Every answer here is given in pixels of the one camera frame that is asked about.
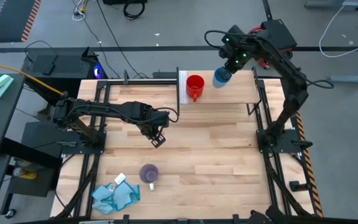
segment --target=concrete floor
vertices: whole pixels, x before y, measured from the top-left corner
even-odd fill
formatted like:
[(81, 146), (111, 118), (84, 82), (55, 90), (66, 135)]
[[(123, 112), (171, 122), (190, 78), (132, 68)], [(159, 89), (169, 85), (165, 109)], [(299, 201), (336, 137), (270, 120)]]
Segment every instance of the concrete floor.
[[(301, 0), (269, 3), (273, 17), (284, 21), (299, 46), (317, 46), (327, 23), (335, 14), (331, 10), (305, 9)], [(135, 21), (125, 20), (119, 11), (109, 6), (102, 7), (118, 42), (128, 47), (206, 45), (203, 34), (209, 29), (228, 30), (237, 24), (247, 30), (265, 20), (264, 7), (259, 0), (150, 0), (144, 15)], [(72, 10), (71, 0), (42, 1), (28, 41), (0, 44), (0, 47), (25, 47), (35, 40), (44, 40), (53, 47), (97, 47), (96, 39), (85, 24), (71, 19)], [(116, 46), (93, 0), (86, 8), (86, 20), (103, 46)], [(219, 35), (211, 35), (211, 41), (215, 43), (219, 43), (220, 38)], [(350, 46), (350, 41), (358, 45), (358, 12), (342, 12), (332, 24), (323, 44)], [(146, 74), (158, 70), (174, 71), (176, 67), (183, 70), (214, 70), (224, 63), (214, 51), (125, 54), (138, 72)], [(117, 72), (122, 74), (126, 69), (130, 76), (134, 76), (119, 52), (106, 52), (106, 55), (109, 64)], [(21, 68), (24, 57), (23, 53), (0, 54), (0, 63)], [(112, 77), (104, 59), (100, 61)], [(329, 75), (358, 74), (358, 52), (341, 58), (326, 58), (319, 52), (295, 52), (292, 61), (302, 67), (310, 80)], [(259, 74), (278, 75), (273, 70), (261, 69)], [(309, 93), (301, 114), (306, 137), (314, 143), (310, 154), (324, 215), (358, 218), (358, 85), (336, 85), (334, 90), (311, 87)], [(24, 106), (24, 102), (29, 101), (32, 104)], [(39, 96), (23, 90), (17, 107), (35, 115), (45, 105), (46, 102)], [(34, 121), (34, 118), (15, 111), (7, 137), (20, 141), (24, 125), (30, 121)], [(7, 182), (0, 193), (0, 208), (6, 186)], [(11, 208), (17, 209), (18, 214), (11, 220), (0, 216), (0, 223), (44, 220), (49, 216), (52, 201), (53, 192), (46, 198), (15, 195)]]

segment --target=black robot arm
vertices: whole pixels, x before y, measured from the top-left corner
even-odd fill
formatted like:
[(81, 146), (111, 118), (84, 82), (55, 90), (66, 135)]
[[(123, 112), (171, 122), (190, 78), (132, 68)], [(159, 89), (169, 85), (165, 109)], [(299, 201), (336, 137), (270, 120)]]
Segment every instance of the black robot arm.
[(119, 118), (123, 122), (136, 125), (140, 132), (151, 140), (154, 147), (165, 142), (162, 129), (169, 126), (169, 112), (158, 111), (141, 102), (123, 104), (95, 103), (69, 98), (56, 104), (53, 122), (59, 128), (70, 128), (80, 135), (85, 144), (97, 144), (100, 135), (94, 127), (89, 127), (80, 120), (83, 115)]
[(301, 73), (300, 68), (296, 68), (280, 51), (286, 47), (294, 47), (296, 42), (284, 24), (277, 22), (274, 26), (272, 30), (290, 41), (282, 43), (277, 41), (269, 30), (245, 34), (238, 26), (233, 26), (228, 33), (225, 33), (222, 39), (224, 46), (220, 47), (219, 51), (219, 56), (228, 60), (224, 69), (218, 70), (218, 75), (228, 81), (232, 74), (240, 70), (250, 59), (262, 58), (288, 82), (288, 95), (284, 101), (283, 111), (277, 120), (269, 124), (262, 133), (264, 144), (270, 147), (278, 145), (285, 123), (295, 115), (308, 97), (306, 75)]

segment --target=black mat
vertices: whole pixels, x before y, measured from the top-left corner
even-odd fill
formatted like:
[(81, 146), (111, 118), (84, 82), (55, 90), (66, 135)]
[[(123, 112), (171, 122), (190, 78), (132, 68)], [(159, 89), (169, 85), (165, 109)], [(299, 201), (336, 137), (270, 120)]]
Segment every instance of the black mat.
[(41, 0), (5, 0), (0, 9), (0, 43), (24, 42), (40, 7)]

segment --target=wooden table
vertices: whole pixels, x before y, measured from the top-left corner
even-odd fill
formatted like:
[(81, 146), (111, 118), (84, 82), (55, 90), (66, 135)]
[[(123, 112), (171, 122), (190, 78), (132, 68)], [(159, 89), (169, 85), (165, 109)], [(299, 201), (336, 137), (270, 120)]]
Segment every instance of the wooden table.
[[(93, 100), (96, 82), (83, 80), (78, 98)], [(276, 119), (284, 100), (280, 80), (265, 80), (265, 86), (272, 118)], [(110, 103), (136, 100), (154, 108), (177, 107), (175, 85), (114, 85), (109, 99)], [(265, 213), (271, 204), (267, 175), (258, 151), (256, 117), (246, 111), (244, 103), (180, 105), (179, 122), (164, 129), (167, 141), (158, 149), (136, 126), (107, 118), (106, 150), (100, 158), (96, 186), (114, 182), (122, 172), (129, 184), (140, 185), (140, 202), (110, 215), (93, 210), (92, 218), (122, 219), (124, 214), (131, 219), (232, 218), (233, 214), (248, 218), (251, 210)], [(83, 120), (89, 123), (90, 118)], [(280, 157), (287, 187), (291, 180), (304, 183), (301, 165), (290, 155)], [(57, 194), (63, 203), (78, 188), (82, 161), (83, 156), (77, 155), (62, 168)], [(139, 179), (139, 169), (148, 163), (155, 164), (160, 171), (154, 192)], [(283, 210), (277, 186), (276, 191)], [(293, 195), (304, 209), (313, 213), (308, 192)], [(85, 214), (84, 200), (81, 214)], [(51, 216), (62, 209), (55, 199)]]

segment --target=white label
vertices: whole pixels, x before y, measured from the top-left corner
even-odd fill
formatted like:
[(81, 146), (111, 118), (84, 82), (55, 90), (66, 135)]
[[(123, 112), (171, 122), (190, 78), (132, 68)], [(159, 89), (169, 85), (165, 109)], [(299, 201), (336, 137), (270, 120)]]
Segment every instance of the white label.
[(115, 179), (114, 181), (119, 185), (121, 184), (122, 181), (124, 181), (126, 178), (126, 176), (123, 173), (120, 173)]

